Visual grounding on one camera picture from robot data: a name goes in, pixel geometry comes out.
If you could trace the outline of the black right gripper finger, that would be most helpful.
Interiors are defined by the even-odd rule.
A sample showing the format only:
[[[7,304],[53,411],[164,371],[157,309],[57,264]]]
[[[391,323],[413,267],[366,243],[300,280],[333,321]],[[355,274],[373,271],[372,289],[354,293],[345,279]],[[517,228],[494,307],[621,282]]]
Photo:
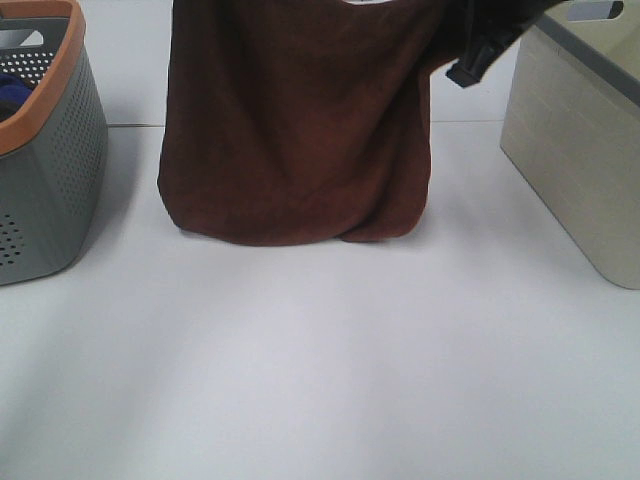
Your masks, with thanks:
[[[554,0],[453,1],[463,20],[464,49],[446,76],[458,86],[478,84],[489,68],[538,19]]]

